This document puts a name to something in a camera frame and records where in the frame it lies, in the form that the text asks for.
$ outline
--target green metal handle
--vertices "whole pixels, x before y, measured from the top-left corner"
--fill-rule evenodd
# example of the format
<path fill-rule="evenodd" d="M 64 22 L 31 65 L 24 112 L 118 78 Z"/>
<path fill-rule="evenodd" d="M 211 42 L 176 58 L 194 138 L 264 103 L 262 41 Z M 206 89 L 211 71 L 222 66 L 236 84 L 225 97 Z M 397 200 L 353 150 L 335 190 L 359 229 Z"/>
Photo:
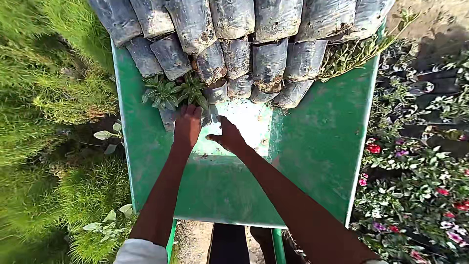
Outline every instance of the green metal handle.
<path fill-rule="evenodd" d="M 173 252 L 174 234 L 176 233 L 177 219 L 173 219 L 173 227 L 171 227 L 171 233 L 169 234 L 168 244 L 166 245 L 166 252 L 168 253 L 168 264 L 171 263 L 171 253 Z"/>
<path fill-rule="evenodd" d="M 282 230 L 272 229 L 273 251 L 277 264 L 287 264 L 285 251 L 283 250 Z"/>

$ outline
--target white sleeve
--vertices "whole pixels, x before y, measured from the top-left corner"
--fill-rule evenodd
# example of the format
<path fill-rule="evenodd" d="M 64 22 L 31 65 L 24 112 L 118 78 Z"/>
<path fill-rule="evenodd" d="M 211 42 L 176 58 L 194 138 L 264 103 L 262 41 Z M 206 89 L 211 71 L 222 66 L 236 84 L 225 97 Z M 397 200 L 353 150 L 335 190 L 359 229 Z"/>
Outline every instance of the white sleeve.
<path fill-rule="evenodd" d="M 127 239 L 117 252 L 114 264 L 167 264 L 168 254 L 162 246 L 143 239 Z"/>

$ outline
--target black plastic grow bag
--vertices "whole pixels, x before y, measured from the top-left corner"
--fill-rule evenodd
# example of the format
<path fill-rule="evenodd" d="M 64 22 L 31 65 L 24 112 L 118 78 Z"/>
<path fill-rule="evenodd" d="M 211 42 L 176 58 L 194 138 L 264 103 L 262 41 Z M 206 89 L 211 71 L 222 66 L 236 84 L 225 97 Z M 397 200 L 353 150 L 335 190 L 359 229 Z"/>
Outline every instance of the black plastic grow bag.
<path fill-rule="evenodd" d="M 219 41 L 215 41 L 210 47 L 195 56 L 195 61 L 200 79 L 207 84 L 211 84 L 227 74 Z"/>
<path fill-rule="evenodd" d="M 358 0 L 355 22 L 344 40 L 371 37 L 383 23 L 395 0 Z"/>
<path fill-rule="evenodd" d="M 223 103 L 227 99 L 227 87 L 228 82 L 226 78 L 222 78 L 205 88 L 202 93 L 207 98 L 208 104 Z"/>
<path fill-rule="evenodd" d="M 304 0 L 300 29 L 295 41 L 339 35 L 355 19 L 356 0 Z"/>
<path fill-rule="evenodd" d="M 287 65 L 283 78 L 298 82 L 319 74 L 327 40 L 305 41 L 288 44 Z"/>
<path fill-rule="evenodd" d="M 301 22 L 303 0 L 254 0 L 254 43 L 293 36 Z"/>
<path fill-rule="evenodd" d="M 150 45 L 160 66 L 170 80 L 192 70 L 187 54 L 182 51 L 177 34 L 173 33 Z"/>
<path fill-rule="evenodd" d="M 228 96 L 235 98 L 249 98 L 254 80 L 251 75 L 244 75 L 234 80 L 228 80 Z"/>
<path fill-rule="evenodd" d="M 252 47 L 254 84 L 264 93 L 277 92 L 274 87 L 282 80 L 287 63 L 288 38 L 278 43 Z"/>
<path fill-rule="evenodd" d="M 217 40 L 208 0 L 169 0 L 166 8 L 185 53 L 198 54 Z"/>
<path fill-rule="evenodd" d="M 297 107 L 313 83 L 313 80 L 286 82 L 285 89 L 273 99 L 272 104 L 285 109 Z"/>
<path fill-rule="evenodd" d="M 277 93 L 264 93 L 259 90 L 259 87 L 257 85 L 254 85 L 252 87 L 252 93 L 251 97 L 249 99 L 255 103 L 267 103 L 268 101 L 272 100 L 275 96 L 277 96 L 281 90 L 283 89 L 283 81 L 280 81 L 279 83 L 275 84 L 275 90 L 278 90 L 279 92 Z"/>
<path fill-rule="evenodd" d="M 135 65 L 144 78 L 163 73 L 155 54 L 150 49 L 150 44 L 151 41 L 139 36 L 133 38 L 126 45 Z"/>
<path fill-rule="evenodd" d="M 129 0 L 89 0 L 89 2 L 117 47 L 121 47 L 142 33 Z"/>
<path fill-rule="evenodd" d="M 248 38 L 227 39 L 221 45 L 228 78 L 233 80 L 248 73 L 250 63 Z"/>
<path fill-rule="evenodd" d="M 210 0 L 210 11 L 221 39 L 238 39 L 254 32 L 253 0 Z"/>
<path fill-rule="evenodd" d="M 130 0 L 144 37 L 152 39 L 174 31 L 165 0 Z"/>

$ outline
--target forearm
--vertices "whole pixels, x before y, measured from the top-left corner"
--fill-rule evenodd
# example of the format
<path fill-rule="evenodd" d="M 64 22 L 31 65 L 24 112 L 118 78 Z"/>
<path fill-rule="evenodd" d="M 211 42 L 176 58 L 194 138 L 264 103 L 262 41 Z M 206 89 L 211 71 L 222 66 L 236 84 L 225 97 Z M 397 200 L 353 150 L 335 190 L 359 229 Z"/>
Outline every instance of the forearm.
<path fill-rule="evenodd" d="M 130 238 L 145 239 L 166 247 L 173 223 L 179 184 L 190 153 L 189 147 L 172 145 L 168 159 L 132 228 Z"/>
<path fill-rule="evenodd" d="M 362 263 L 378 258 L 324 207 L 278 172 L 252 148 L 237 156 L 244 162 L 306 255 L 314 263 Z"/>

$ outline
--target dirt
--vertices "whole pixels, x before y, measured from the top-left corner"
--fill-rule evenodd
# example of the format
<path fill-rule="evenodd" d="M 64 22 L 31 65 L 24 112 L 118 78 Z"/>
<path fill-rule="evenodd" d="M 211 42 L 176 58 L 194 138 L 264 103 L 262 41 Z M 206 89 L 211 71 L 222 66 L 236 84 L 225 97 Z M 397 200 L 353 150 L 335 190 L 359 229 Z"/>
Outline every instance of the dirt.
<path fill-rule="evenodd" d="M 212 237 L 213 223 L 190 220 L 179 220 L 174 238 L 177 260 L 179 264 L 207 263 L 208 249 Z M 251 264 L 265 264 L 261 247 L 246 226 L 246 242 Z"/>
<path fill-rule="evenodd" d="M 387 16 L 388 28 L 399 23 L 402 8 L 422 12 L 401 35 L 420 42 L 415 65 L 418 70 L 439 63 L 442 55 L 457 54 L 462 48 L 468 48 L 469 0 L 396 0 Z"/>

